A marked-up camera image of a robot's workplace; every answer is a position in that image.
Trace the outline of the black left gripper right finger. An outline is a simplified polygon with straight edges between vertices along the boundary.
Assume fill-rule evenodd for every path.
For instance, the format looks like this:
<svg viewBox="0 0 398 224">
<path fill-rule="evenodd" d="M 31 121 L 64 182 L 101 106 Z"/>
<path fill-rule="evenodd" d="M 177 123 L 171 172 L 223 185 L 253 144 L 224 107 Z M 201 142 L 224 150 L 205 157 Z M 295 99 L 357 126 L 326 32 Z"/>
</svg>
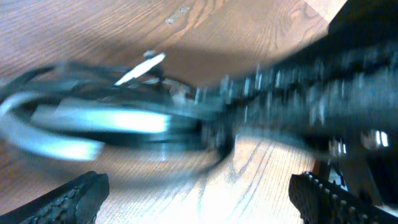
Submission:
<svg viewBox="0 0 398 224">
<path fill-rule="evenodd" d="M 293 174 L 289 199 L 305 223 L 397 224 L 397 217 L 311 172 Z"/>
</svg>

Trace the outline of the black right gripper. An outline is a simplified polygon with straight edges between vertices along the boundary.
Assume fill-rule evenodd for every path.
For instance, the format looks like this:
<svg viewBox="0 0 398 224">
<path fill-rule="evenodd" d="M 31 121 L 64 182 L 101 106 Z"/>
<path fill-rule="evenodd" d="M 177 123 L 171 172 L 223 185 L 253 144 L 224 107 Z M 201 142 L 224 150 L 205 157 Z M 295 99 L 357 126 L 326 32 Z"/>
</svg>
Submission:
<svg viewBox="0 0 398 224">
<path fill-rule="evenodd" d="M 364 159 L 381 198 L 397 203 L 397 42 L 311 55 L 308 50 L 207 93 L 223 108 L 203 141 L 226 144 L 230 127 L 265 126 L 303 138 L 319 160 Z"/>
</svg>

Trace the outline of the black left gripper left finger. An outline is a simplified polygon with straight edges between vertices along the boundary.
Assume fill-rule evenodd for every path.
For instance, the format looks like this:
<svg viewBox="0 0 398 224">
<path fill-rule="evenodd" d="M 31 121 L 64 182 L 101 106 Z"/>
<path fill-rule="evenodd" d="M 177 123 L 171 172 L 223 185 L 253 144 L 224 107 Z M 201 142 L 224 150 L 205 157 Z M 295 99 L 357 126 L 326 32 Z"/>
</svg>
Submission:
<svg viewBox="0 0 398 224">
<path fill-rule="evenodd" d="M 1 215 L 1 223 L 92 224 L 108 196 L 108 175 L 89 171 Z"/>
</svg>

